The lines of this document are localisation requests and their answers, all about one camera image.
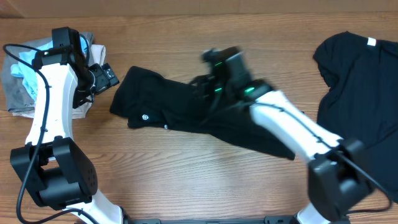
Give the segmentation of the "black t-shirt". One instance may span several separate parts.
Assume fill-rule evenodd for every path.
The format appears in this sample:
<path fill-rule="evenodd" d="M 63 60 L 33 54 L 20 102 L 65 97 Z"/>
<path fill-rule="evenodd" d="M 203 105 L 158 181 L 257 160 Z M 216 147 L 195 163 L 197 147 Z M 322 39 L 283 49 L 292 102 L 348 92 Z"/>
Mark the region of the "black t-shirt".
<path fill-rule="evenodd" d="M 210 102 L 199 98 L 193 87 L 164 78 L 151 70 L 129 69 L 111 103 L 110 113 L 126 118 L 132 129 L 155 127 L 210 134 L 229 144 L 293 160 L 295 154 L 248 114 L 228 109 L 221 102 L 210 113 Z"/>

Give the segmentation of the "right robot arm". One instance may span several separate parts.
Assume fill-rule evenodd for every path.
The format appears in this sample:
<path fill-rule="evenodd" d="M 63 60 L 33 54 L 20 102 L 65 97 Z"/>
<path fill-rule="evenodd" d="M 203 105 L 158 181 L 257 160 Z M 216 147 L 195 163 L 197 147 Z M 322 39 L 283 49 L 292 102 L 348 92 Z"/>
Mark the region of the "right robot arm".
<path fill-rule="evenodd" d="M 284 223 L 348 223 L 353 207 L 374 190 L 374 179 L 361 167 L 364 151 L 357 139 L 343 139 L 299 111 L 265 80 L 255 79 L 239 47 L 202 53 L 209 73 L 192 80 L 199 94 L 211 100 L 206 120 L 232 110 L 242 111 L 298 156 L 308 170 L 310 203 Z"/>

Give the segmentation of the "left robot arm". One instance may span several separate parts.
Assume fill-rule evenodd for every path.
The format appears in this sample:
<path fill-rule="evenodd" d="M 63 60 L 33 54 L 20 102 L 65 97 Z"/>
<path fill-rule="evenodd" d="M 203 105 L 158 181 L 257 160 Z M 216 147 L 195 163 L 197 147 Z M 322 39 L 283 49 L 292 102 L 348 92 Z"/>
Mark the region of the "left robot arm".
<path fill-rule="evenodd" d="M 35 115 L 24 147 L 11 151 L 10 163 L 22 184 L 16 203 L 21 223 L 24 194 L 39 207 L 50 207 L 48 222 L 72 213 L 85 223 L 127 223 L 122 207 L 113 204 L 98 188 L 98 176 L 90 159 L 77 146 L 72 133 L 72 109 L 106 77 L 91 71 L 80 44 L 61 44 L 36 50 L 31 62 L 11 56 L 37 76 Z"/>

